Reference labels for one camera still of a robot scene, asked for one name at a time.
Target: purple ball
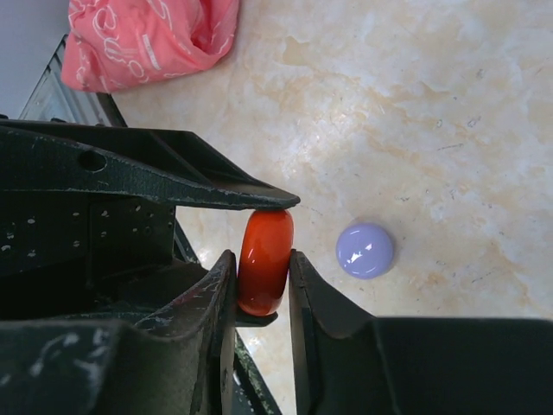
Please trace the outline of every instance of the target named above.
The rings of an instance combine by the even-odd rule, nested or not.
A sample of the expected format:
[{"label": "purple ball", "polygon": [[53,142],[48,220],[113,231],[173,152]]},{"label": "purple ball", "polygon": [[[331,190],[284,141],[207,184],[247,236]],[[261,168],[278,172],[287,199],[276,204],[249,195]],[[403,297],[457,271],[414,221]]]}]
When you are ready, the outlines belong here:
[{"label": "purple ball", "polygon": [[386,273],[394,258],[390,235],[374,223],[358,223],[338,238],[336,257],[345,272],[370,279]]}]

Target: pink plastic bag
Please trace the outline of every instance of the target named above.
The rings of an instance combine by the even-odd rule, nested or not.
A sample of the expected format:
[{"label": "pink plastic bag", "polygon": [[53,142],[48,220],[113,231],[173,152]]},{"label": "pink plastic bag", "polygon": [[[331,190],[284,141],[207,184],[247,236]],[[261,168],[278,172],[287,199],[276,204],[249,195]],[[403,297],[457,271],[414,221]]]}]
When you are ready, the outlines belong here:
[{"label": "pink plastic bag", "polygon": [[111,93],[212,67],[231,48],[238,0],[71,0],[63,82]]}]

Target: red object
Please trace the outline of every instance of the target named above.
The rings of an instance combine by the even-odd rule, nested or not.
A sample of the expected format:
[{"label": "red object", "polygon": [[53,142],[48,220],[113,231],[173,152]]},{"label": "red object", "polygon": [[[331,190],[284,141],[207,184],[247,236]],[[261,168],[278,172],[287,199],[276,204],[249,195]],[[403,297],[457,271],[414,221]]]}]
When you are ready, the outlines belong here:
[{"label": "red object", "polygon": [[285,210],[254,212],[245,229],[238,267],[238,305],[248,314],[268,316],[283,299],[294,221]]}]

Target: marble floor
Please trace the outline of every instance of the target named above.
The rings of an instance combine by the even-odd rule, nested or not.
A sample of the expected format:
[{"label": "marble floor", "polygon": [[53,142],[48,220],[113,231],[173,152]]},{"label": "marble floor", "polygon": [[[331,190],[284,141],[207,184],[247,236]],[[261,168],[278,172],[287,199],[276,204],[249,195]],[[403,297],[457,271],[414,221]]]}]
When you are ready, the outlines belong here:
[{"label": "marble floor", "polygon": [[[300,195],[295,248],[371,313],[553,318],[553,3],[242,2],[215,68],[116,95],[131,126],[190,130]],[[239,253],[250,212],[182,208],[204,266]],[[353,220],[398,257],[361,281],[334,256]],[[287,297],[242,329],[284,414]]]}]

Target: screw hole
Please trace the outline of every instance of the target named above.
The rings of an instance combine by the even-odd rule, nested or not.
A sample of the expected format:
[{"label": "screw hole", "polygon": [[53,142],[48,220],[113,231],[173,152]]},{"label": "screw hole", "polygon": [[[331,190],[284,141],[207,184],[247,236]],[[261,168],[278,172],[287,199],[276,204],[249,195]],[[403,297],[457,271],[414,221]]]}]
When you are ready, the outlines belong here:
[{"label": "screw hole", "polygon": [[92,150],[80,153],[78,161],[80,167],[92,173],[105,169],[107,164],[104,156]]},{"label": "screw hole", "polygon": [[0,255],[3,257],[9,257],[11,254],[11,245],[3,245],[0,247]]}]

